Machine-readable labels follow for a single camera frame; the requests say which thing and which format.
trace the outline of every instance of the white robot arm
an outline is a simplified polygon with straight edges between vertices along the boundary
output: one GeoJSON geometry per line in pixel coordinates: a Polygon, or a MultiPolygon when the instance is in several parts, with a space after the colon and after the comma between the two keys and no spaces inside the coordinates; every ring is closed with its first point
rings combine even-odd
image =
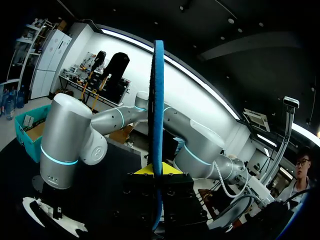
{"type": "MultiPolygon", "coordinates": [[[[77,99],[59,93],[51,105],[41,142],[40,174],[56,189],[72,185],[78,159],[98,164],[106,155],[103,137],[124,126],[148,118],[148,94],[139,92],[133,107],[115,107],[95,115],[77,99]]],[[[163,127],[185,140],[174,166],[193,178],[224,180],[235,184],[247,171],[244,163],[220,154],[224,142],[209,128],[173,107],[164,108],[163,127]]]]}

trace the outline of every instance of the teal box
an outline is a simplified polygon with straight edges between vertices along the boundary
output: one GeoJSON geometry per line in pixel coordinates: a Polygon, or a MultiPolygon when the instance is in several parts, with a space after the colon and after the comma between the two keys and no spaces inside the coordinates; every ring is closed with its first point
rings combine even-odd
{"type": "Polygon", "coordinates": [[[37,140],[32,141],[26,133],[26,131],[36,127],[40,123],[43,123],[47,118],[50,108],[51,105],[42,106],[31,111],[25,112],[14,118],[16,139],[25,148],[25,151],[36,163],[40,162],[40,144],[42,136],[40,136],[37,140]],[[26,115],[29,115],[34,118],[32,127],[24,126],[26,115]]]}

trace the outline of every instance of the black table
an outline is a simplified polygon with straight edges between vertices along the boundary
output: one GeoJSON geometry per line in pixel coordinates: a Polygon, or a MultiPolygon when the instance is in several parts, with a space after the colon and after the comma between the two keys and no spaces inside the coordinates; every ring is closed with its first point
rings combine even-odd
{"type": "MultiPolygon", "coordinates": [[[[108,139],[105,158],[97,165],[78,163],[74,184],[67,190],[51,189],[51,198],[63,194],[63,213],[88,229],[89,239],[108,237],[106,225],[110,211],[122,194],[122,182],[127,173],[141,169],[138,151],[108,139]]],[[[39,175],[40,165],[35,163],[18,143],[10,142],[0,152],[0,209],[1,235],[5,239],[23,236],[24,239],[52,239],[52,233],[36,223],[22,207],[24,197],[39,197],[32,185],[32,178],[39,175]]]]}

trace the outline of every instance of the white wall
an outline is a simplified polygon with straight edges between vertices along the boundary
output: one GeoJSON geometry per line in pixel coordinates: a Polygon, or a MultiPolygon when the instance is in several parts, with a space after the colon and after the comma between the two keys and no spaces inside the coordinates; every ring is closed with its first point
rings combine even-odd
{"type": "Polygon", "coordinates": [[[243,162],[249,162],[249,160],[254,155],[255,151],[256,146],[252,143],[252,140],[248,138],[237,157],[243,162]]]}
{"type": "Polygon", "coordinates": [[[57,89],[59,89],[60,81],[59,81],[59,74],[62,69],[68,69],[71,65],[73,65],[80,53],[82,52],[82,49],[85,47],[89,39],[91,38],[94,31],[91,29],[91,27],[88,24],[75,22],[70,30],[69,33],[71,34],[71,42],[64,52],[60,63],[57,67],[57,70],[55,72],[53,82],[51,85],[50,92],[54,93],[57,89]]]}
{"type": "MultiPolygon", "coordinates": [[[[105,51],[108,60],[118,52],[129,56],[130,62],[123,77],[131,83],[123,104],[133,106],[138,91],[149,91],[152,54],[119,39],[93,33],[74,63],[81,64],[87,52],[99,51],[105,51]]],[[[224,141],[237,124],[213,96],[168,63],[164,65],[164,100],[189,118],[215,131],[224,141]]]]}
{"type": "MultiPolygon", "coordinates": [[[[254,170],[254,165],[257,165],[257,163],[260,164],[260,167],[262,168],[261,172],[262,174],[265,173],[265,171],[267,170],[267,167],[268,167],[268,163],[269,163],[269,158],[263,154],[262,152],[260,152],[259,150],[255,150],[254,154],[252,155],[247,167],[250,169],[250,170],[254,170]]],[[[271,160],[270,164],[269,164],[269,167],[268,169],[271,168],[271,165],[272,165],[273,161],[271,160]]]]}

